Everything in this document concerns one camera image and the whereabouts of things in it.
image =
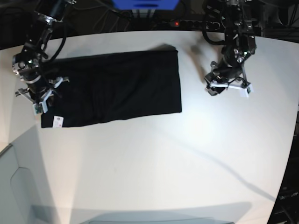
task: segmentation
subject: cable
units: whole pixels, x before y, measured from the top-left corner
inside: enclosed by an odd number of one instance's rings
[[[61,50],[62,50],[62,48],[64,47],[64,44],[65,44],[65,42],[66,42],[66,38],[67,38],[67,27],[66,27],[66,24],[64,24],[64,36],[63,36],[63,38],[62,38],[62,41],[61,41],[61,43],[60,43],[60,46],[59,46],[59,48],[57,49],[57,51],[55,52],[55,54],[52,56],[52,58],[49,60],[49,61],[47,61],[47,62],[53,62],[56,58],[57,58],[57,56],[59,55],[59,53],[61,52]]]
[[[284,211],[285,215],[286,215],[286,216],[288,217],[288,219],[290,220],[291,224],[296,224],[296,223],[294,222],[294,220],[292,219],[292,217],[290,216],[290,214],[287,212],[287,210],[286,210],[283,206],[281,206],[281,208],[282,208],[282,210]]]
[[[212,41],[207,33],[206,33],[206,21],[207,21],[208,14],[204,14],[203,22],[202,22],[202,35],[204,36],[205,40],[211,45],[225,45],[225,41]]]
[[[171,21],[180,20],[180,19],[184,18],[185,15],[186,15],[186,12],[187,12],[187,6],[186,6],[186,3],[184,3],[182,0],[179,1],[179,3],[181,3],[181,4],[183,5],[183,7],[184,7],[184,12],[183,12],[183,14],[182,14],[180,17],[178,17],[178,18],[176,18],[176,19],[174,19],[174,20],[171,20]]]
[[[103,31],[104,27],[105,27],[105,23],[106,23],[106,20],[108,18],[108,12],[109,12],[109,9],[106,9],[106,11],[103,13],[103,15],[95,22],[94,26],[93,26],[93,32],[95,34],[99,34]],[[99,24],[99,22],[104,18],[104,21],[103,21],[103,25],[101,27],[101,29],[99,31],[96,31],[96,26]]]
[[[298,10],[298,4],[294,5],[293,13],[291,15],[291,19],[290,19],[290,23],[289,23],[290,26],[293,25],[297,10]]]
[[[18,10],[20,10],[22,13],[25,13],[25,10],[24,10],[23,8],[21,8],[21,7],[7,7],[7,8],[5,8],[5,9],[0,13],[0,17],[3,16],[3,14],[4,14],[7,10],[9,10],[9,9],[18,9]]]
[[[88,7],[88,8],[77,8],[74,5],[72,5],[73,9],[78,10],[78,11],[85,11],[85,10],[91,10],[91,9],[95,9],[95,8],[101,8],[103,6],[93,6],[93,7]]]

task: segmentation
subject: clothing tag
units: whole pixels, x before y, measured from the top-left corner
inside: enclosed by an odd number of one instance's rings
[[[62,124],[64,123],[64,118],[63,117],[59,117],[59,116],[54,116],[53,119],[53,128],[56,127],[62,127]]]

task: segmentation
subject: white table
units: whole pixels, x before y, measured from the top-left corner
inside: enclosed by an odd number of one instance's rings
[[[70,129],[41,129],[11,58],[0,52],[2,141],[29,168],[55,223],[161,221],[196,217],[266,224],[288,161],[299,101],[299,45],[256,39],[245,64],[255,92],[211,97],[203,76],[219,48],[198,32],[127,32],[68,38],[60,58],[178,51],[183,112]],[[52,55],[60,40],[49,42]]]

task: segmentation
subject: black pants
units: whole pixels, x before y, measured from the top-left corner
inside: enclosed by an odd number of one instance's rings
[[[44,66],[57,69],[48,78],[69,77],[42,115],[42,128],[54,116],[63,127],[182,111],[178,52],[141,51],[56,60]]]

